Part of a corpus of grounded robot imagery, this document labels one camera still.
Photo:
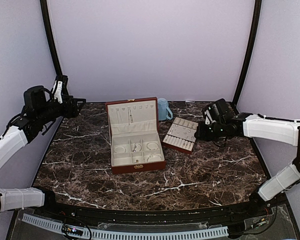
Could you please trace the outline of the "brown jewelry tray cream lining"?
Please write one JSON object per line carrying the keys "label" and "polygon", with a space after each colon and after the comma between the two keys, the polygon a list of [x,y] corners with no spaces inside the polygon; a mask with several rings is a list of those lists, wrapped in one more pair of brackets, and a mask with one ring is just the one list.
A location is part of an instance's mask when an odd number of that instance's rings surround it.
{"label": "brown jewelry tray cream lining", "polygon": [[162,143],[168,148],[191,154],[196,142],[195,133],[198,123],[176,117]]}

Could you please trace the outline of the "brown jewelry box cream lining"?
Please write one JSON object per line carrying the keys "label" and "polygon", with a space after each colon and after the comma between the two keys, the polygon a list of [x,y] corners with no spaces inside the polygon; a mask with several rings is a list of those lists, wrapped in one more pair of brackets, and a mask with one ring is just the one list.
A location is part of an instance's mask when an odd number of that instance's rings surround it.
{"label": "brown jewelry box cream lining", "polygon": [[[166,168],[159,136],[156,97],[109,101],[105,104],[113,174],[157,171]],[[160,154],[162,161],[147,162]]]}

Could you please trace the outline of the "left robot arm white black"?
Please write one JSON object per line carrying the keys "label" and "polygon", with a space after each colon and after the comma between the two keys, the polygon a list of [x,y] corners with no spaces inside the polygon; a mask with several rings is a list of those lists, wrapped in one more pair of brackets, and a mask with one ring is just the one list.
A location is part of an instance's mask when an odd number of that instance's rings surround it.
{"label": "left robot arm white black", "polygon": [[[45,135],[57,118],[77,117],[86,103],[84,98],[62,94],[62,83],[58,83],[53,91],[42,85],[31,87],[23,97],[21,113],[8,122],[0,136],[0,169],[38,134]],[[0,188],[0,213],[28,207],[41,208],[50,218],[57,218],[61,213],[52,190],[44,187]]]}

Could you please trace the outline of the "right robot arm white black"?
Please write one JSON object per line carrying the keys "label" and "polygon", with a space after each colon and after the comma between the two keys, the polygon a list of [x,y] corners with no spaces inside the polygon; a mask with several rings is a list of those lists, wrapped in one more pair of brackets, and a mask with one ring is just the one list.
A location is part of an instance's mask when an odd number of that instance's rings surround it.
{"label": "right robot arm white black", "polygon": [[250,217],[256,217],[264,210],[264,202],[300,182],[300,119],[290,120],[252,113],[240,113],[227,120],[207,116],[204,121],[199,122],[194,136],[206,142],[232,137],[261,138],[297,148],[294,160],[251,195],[252,201],[245,205],[245,213]]}

